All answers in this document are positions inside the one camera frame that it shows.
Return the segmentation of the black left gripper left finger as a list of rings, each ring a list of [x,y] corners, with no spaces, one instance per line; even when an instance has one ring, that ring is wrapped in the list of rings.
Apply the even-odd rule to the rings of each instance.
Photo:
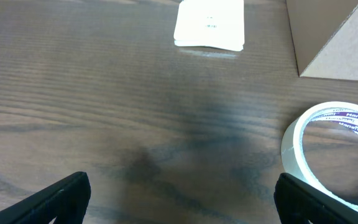
[[[0,211],[0,224],[82,224],[91,197],[86,172],[75,172]]]

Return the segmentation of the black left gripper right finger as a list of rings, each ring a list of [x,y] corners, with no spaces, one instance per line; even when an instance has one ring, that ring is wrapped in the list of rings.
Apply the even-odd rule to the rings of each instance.
[[[358,212],[288,173],[280,174],[274,201],[282,224],[358,224]]]

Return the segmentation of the clear tape roll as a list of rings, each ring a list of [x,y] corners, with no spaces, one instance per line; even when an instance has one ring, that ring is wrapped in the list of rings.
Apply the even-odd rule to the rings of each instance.
[[[312,173],[303,151],[303,135],[308,123],[332,121],[351,129],[358,135],[358,105],[341,101],[320,103],[306,110],[285,131],[281,157],[285,171],[316,188],[328,197],[358,212],[358,205],[347,202],[328,190]]]

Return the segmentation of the open cardboard box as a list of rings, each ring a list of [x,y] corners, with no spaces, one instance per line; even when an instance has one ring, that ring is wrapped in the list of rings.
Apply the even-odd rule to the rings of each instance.
[[[287,0],[300,77],[358,81],[358,0]]]

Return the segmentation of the yellow sticky note pad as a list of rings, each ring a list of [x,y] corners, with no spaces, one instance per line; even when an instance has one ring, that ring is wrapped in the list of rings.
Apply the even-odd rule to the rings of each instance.
[[[173,33],[178,47],[244,49],[243,0],[184,0]]]

